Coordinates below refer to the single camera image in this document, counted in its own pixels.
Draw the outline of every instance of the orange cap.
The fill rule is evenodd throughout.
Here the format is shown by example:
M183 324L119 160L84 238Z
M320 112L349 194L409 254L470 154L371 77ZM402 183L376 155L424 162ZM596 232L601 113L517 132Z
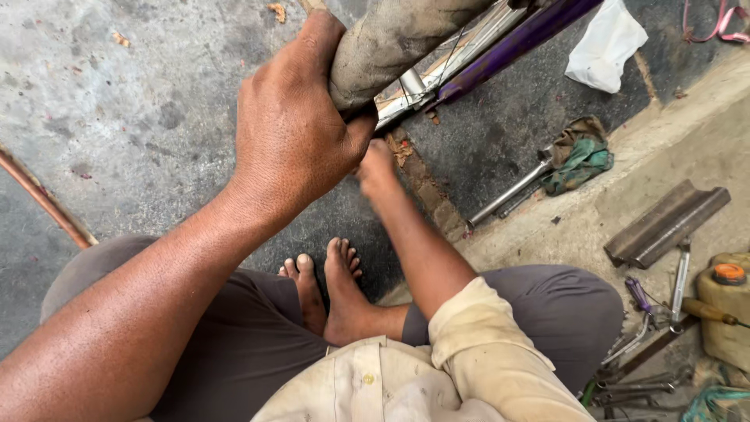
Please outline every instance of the orange cap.
M727 280L739 280L745 276L745 270L735 264L719 264L713 270L717 277Z

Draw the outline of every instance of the plastic jug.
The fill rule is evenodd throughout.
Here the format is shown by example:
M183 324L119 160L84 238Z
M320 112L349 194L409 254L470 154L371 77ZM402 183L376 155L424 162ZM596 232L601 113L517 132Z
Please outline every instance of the plastic jug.
M711 266L696 279L698 298L748 324L750 283L747 283L747 273L750 273L750 252L716 255L711 259ZM707 354L750 372L750 329L705 319L700 321L700 326Z

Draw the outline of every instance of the green cloth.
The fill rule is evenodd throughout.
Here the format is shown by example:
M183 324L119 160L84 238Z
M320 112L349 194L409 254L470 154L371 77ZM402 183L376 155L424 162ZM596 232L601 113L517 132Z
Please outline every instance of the green cloth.
M550 196L557 196L583 185L613 165L614 154L607 150L606 140L582 137L573 144L565 164L542 179L541 184Z

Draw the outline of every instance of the copper pipe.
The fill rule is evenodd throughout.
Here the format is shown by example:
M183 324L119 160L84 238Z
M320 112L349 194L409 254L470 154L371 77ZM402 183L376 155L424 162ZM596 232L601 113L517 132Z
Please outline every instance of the copper pipe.
M4 152L0 151L0 165L21 185L24 189L33 197L39 205L47 211L58 225L65 230L67 234L73 239L73 241L81 249L86 249L91 246L86 238L78 231L75 225L55 206L52 201L41 191L39 186L36 186L28 176L26 176L21 169L18 168L16 163L8 157Z

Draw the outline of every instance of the forearm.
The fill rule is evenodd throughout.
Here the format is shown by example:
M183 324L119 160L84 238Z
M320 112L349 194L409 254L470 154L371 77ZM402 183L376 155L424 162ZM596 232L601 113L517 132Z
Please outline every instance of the forearm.
M435 231L393 178L370 196L394 246L414 301L429 320L476 277L464 257Z
M0 363L3 418L148 414L227 276L277 230L251 208L222 192L61 308Z

